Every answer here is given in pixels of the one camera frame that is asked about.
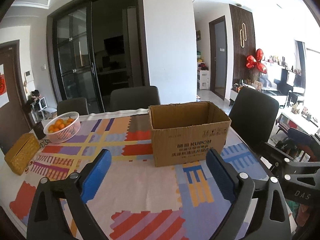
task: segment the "dining chair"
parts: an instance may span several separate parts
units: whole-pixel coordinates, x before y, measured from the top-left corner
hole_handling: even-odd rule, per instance
[[[305,154],[310,156],[309,162],[317,162],[319,160],[320,149],[315,136],[310,136],[295,128],[290,128],[287,135],[297,145],[298,149],[303,151],[299,162],[302,161]]]
[[[159,91],[156,86],[120,88],[110,96],[111,111],[137,110],[160,105]]]
[[[57,114],[65,114],[68,112],[78,112],[79,115],[89,114],[86,98],[72,98],[60,101],[57,104]]]
[[[252,149],[268,142],[279,103],[257,90],[243,87],[230,111],[231,127]]]

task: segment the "colorful tablecloth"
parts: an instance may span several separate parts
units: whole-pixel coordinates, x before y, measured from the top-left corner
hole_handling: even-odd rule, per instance
[[[64,179],[80,172],[101,149],[111,152],[110,168],[95,197],[87,202],[92,215],[113,240],[209,239],[231,203],[225,200],[205,161],[156,168],[147,114],[85,120],[70,140],[48,144],[26,169],[10,209],[27,225],[39,180]],[[232,129],[222,158],[253,179],[267,179],[258,161]],[[82,239],[62,201],[72,234]],[[238,234],[244,236],[251,217]]]

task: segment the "metal screw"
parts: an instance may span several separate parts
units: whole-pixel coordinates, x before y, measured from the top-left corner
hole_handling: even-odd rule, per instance
[[[48,181],[48,178],[47,178],[47,177],[43,177],[43,178],[40,180],[40,182],[41,182],[42,184],[46,183],[47,181]]]
[[[270,180],[273,183],[277,183],[278,182],[278,179],[276,177],[271,177]]]
[[[76,179],[76,178],[78,178],[79,177],[79,173],[77,173],[77,172],[73,172],[73,173],[71,173],[70,175],[69,175],[69,178],[70,179]]]
[[[240,172],[239,176],[242,179],[247,179],[249,177],[248,174],[246,174],[245,172]]]

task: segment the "red balloon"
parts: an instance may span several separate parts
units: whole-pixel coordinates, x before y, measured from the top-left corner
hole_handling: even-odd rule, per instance
[[[257,62],[257,69],[263,73],[263,74],[267,74],[267,67],[262,64],[261,62]]]
[[[247,68],[253,68],[256,65],[257,61],[254,56],[250,55],[247,57]]]
[[[262,51],[262,49],[257,49],[257,52],[256,52],[256,59],[257,59],[257,61],[262,60],[262,57],[263,57],[263,51]]]

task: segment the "yellow tissue box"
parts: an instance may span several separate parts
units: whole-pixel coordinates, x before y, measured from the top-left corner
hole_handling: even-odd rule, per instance
[[[7,152],[4,160],[15,174],[21,175],[39,149],[35,135],[25,133]]]

